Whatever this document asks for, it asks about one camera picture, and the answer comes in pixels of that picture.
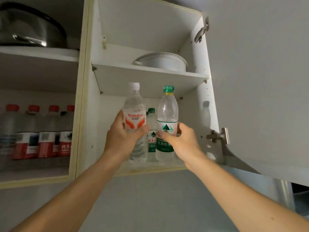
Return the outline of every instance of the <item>cookware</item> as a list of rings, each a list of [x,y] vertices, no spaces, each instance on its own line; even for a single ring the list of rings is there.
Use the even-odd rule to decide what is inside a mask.
[[[64,28],[48,15],[26,5],[0,5],[0,45],[67,48]]]
[[[161,69],[168,69],[173,71],[186,72],[187,62],[177,54],[168,52],[157,52],[145,54],[137,58],[134,65],[145,66],[145,67],[155,67]]]

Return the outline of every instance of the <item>white bottle cap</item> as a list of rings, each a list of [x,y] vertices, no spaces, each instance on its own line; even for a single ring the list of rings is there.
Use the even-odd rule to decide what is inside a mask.
[[[139,83],[138,82],[129,82],[129,88],[131,90],[139,90]]]

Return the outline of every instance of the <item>white pot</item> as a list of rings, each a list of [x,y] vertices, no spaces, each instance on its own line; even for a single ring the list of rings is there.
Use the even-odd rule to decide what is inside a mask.
[[[133,62],[134,65],[155,67],[173,71],[186,72],[187,62],[177,54],[158,52],[145,54]]]

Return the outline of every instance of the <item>person's left hand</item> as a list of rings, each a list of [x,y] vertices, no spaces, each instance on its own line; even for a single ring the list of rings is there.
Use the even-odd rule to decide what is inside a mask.
[[[122,121],[123,111],[120,110],[107,131],[105,148],[101,156],[101,159],[107,161],[109,167],[112,167],[114,171],[129,158],[136,141],[150,129],[150,125],[146,124],[134,132],[127,132]]]

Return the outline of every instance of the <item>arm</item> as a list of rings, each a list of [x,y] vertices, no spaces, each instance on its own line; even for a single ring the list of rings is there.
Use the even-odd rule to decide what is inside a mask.
[[[107,132],[103,155],[43,207],[21,222],[13,231],[78,231],[105,184],[121,163],[128,159],[136,141],[149,130],[142,126],[126,133],[120,111]]]
[[[189,170],[201,179],[241,232],[309,231],[309,221],[240,182],[200,150],[193,129],[180,123],[180,137],[165,132],[169,142]]]

